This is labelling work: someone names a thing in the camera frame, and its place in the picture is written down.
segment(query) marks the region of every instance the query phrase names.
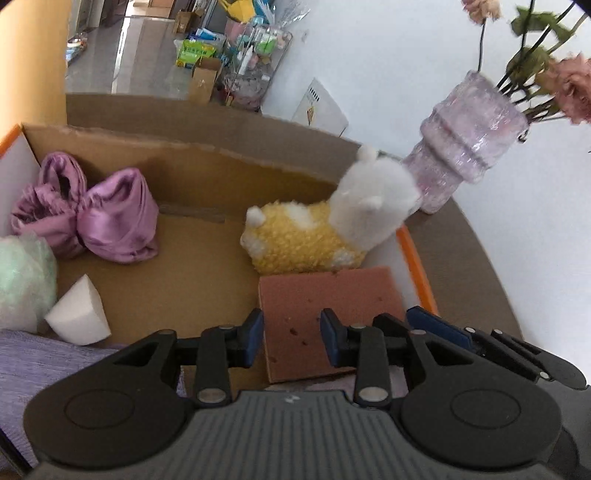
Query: purple satin fabric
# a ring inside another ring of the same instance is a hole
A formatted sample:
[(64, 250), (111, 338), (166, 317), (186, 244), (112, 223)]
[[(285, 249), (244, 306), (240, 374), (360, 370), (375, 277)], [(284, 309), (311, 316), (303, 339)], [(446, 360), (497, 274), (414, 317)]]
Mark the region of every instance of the purple satin fabric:
[(72, 258), (87, 248), (127, 264), (158, 254), (157, 219), (158, 206), (137, 168), (114, 173), (87, 191), (78, 162), (57, 152), (43, 160), (37, 185), (24, 191), (11, 220), (15, 234), (42, 236), (57, 257)]

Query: yellow fluffy body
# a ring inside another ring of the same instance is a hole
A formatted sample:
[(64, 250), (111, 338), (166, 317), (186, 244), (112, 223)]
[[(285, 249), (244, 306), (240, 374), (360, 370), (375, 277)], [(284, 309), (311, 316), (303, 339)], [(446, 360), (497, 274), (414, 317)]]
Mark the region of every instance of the yellow fluffy body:
[[(247, 226), (244, 233), (245, 238), (256, 238), (264, 244), (264, 253), (252, 258), (261, 275), (331, 271), (361, 265), (365, 252), (341, 240), (329, 224), (327, 202), (307, 206), (314, 222), (311, 228), (302, 228), (293, 221), (284, 203), (269, 203), (261, 210), (266, 218), (263, 225)], [(346, 258), (346, 262), (338, 263), (335, 258)]]

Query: artificial flower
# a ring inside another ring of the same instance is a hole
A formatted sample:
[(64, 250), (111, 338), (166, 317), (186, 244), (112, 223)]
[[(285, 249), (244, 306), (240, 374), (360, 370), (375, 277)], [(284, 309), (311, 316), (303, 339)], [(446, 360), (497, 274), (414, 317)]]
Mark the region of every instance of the artificial flower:
[(462, 3), (470, 19), (478, 25), (482, 25), (487, 18), (498, 20), (501, 17), (499, 0), (462, 0)]
[(591, 59), (551, 61), (535, 82), (554, 95), (554, 101), (574, 124), (591, 122)]

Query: brown sponge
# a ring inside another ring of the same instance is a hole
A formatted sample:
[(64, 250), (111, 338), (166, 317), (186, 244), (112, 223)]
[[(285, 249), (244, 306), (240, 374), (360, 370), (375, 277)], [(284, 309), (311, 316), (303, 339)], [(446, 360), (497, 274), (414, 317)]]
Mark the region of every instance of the brown sponge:
[(404, 318), (402, 300), (388, 267), (261, 277), (259, 302), (265, 315), (265, 355), (271, 383), (351, 370), (330, 366), (320, 336), (322, 309), (333, 309), (344, 325), (371, 325), (374, 317), (384, 312)]

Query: gray gripper base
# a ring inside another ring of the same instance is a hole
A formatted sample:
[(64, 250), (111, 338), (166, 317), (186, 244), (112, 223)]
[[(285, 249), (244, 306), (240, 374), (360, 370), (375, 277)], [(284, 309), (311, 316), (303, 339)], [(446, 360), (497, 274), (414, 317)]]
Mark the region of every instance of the gray gripper base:
[(232, 405), (195, 414), (166, 450), (113, 471), (41, 464), (30, 480), (558, 480), (542, 465), (471, 472), (411, 446), (390, 417), (343, 393), (243, 392)]
[(539, 380), (538, 387), (546, 390), (560, 407), (562, 425), (577, 448), (580, 466), (591, 472), (591, 387), (573, 390), (557, 381)]

